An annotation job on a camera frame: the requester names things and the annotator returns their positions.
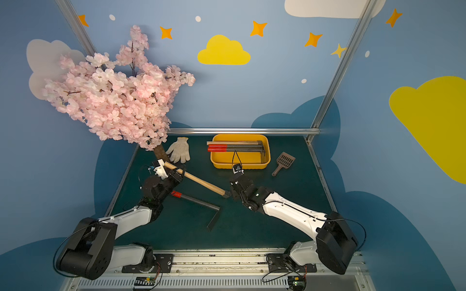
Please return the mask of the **wooden handle hoe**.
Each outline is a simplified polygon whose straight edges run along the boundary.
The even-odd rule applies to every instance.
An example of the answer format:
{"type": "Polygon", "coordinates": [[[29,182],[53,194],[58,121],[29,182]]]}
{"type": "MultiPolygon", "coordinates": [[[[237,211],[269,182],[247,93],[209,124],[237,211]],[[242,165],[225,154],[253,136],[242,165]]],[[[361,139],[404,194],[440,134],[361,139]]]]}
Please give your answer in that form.
{"type": "Polygon", "coordinates": [[[209,141],[208,152],[260,153],[265,158],[265,146],[261,141],[209,141]]]}
{"type": "Polygon", "coordinates": [[[201,186],[209,189],[210,191],[216,193],[216,194],[219,194],[220,196],[224,197],[225,199],[231,197],[231,193],[230,191],[227,191],[227,190],[224,190],[224,189],[221,189],[207,181],[204,181],[188,172],[186,172],[185,170],[182,170],[182,169],[179,169],[177,168],[176,166],[174,166],[173,164],[169,163],[169,162],[162,162],[163,166],[167,169],[170,169],[170,170],[173,170],[177,173],[179,173],[182,177],[185,177],[187,179],[190,179],[191,181],[197,183],[197,184],[200,184],[201,186]]]}

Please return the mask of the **red grip rake front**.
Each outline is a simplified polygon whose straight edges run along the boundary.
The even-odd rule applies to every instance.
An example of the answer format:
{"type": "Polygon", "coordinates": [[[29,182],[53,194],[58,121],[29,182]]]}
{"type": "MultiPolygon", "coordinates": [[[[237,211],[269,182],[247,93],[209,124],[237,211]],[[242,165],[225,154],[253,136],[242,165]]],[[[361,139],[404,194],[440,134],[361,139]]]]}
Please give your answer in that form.
{"type": "Polygon", "coordinates": [[[209,231],[212,231],[212,229],[214,228],[214,226],[216,225],[219,217],[220,217],[220,214],[221,214],[221,210],[222,208],[220,206],[216,206],[214,204],[211,204],[209,202],[206,202],[206,201],[203,201],[203,200],[199,200],[197,198],[194,198],[194,197],[191,197],[189,195],[185,195],[185,194],[182,194],[180,192],[177,192],[177,191],[173,191],[171,193],[171,195],[173,197],[176,197],[176,198],[179,198],[179,199],[183,199],[183,200],[187,200],[187,201],[190,201],[192,203],[195,203],[197,205],[200,205],[200,206],[203,206],[203,207],[206,207],[206,208],[209,208],[211,210],[214,210],[216,213],[215,215],[212,217],[212,219],[210,220],[209,224],[207,225],[207,229],[209,231]]]}

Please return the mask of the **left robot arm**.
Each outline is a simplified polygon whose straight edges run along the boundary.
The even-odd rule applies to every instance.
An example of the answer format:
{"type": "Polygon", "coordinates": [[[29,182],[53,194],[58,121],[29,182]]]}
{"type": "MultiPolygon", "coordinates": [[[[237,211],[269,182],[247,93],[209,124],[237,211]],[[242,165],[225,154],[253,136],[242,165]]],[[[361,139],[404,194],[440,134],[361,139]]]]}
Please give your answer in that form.
{"type": "Polygon", "coordinates": [[[144,195],[133,208],[111,217],[84,218],[57,249],[53,257],[55,271],[63,276],[96,280],[105,271],[128,267],[141,273],[157,269],[153,248],[141,243],[115,246],[120,236],[155,221],[163,210],[163,201],[183,180],[180,168],[145,181],[144,195]]]}

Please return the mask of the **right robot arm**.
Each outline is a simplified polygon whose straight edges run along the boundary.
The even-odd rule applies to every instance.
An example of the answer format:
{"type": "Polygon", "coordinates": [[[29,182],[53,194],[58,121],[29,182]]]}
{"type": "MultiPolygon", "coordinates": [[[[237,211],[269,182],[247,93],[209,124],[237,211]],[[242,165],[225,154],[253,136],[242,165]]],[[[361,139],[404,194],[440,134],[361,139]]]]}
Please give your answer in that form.
{"type": "Polygon", "coordinates": [[[271,189],[256,187],[243,172],[233,174],[229,184],[234,199],[249,210],[280,219],[310,237],[286,249],[282,261],[287,269],[298,270],[319,260],[336,274],[346,273],[359,242],[342,215],[302,207],[271,189]]]}

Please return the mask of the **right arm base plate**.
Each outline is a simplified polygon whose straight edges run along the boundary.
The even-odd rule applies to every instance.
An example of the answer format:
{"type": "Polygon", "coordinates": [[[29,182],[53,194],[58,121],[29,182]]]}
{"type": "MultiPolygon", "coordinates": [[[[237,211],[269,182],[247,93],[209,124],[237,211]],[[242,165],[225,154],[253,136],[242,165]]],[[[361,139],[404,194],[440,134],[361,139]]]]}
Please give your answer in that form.
{"type": "Polygon", "coordinates": [[[291,271],[297,271],[300,274],[304,274],[317,272],[317,267],[315,264],[300,266],[295,263],[289,255],[284,253],[268,253],[266,255],[266,264],[268,266],[269,272],[272,273],[287,273],[291,271]]]}

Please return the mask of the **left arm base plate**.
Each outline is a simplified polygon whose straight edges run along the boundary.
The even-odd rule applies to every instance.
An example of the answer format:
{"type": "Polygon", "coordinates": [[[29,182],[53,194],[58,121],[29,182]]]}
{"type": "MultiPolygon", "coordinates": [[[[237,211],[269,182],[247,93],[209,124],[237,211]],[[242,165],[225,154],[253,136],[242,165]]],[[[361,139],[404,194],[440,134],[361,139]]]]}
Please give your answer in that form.
{"type": "Polygon", "coordinates": [[[174,255],[171,253],[151,254],[143,258],[142,262],[136,265],[123,266],[124,274],[169,274],[172,269],[174,255]]]}

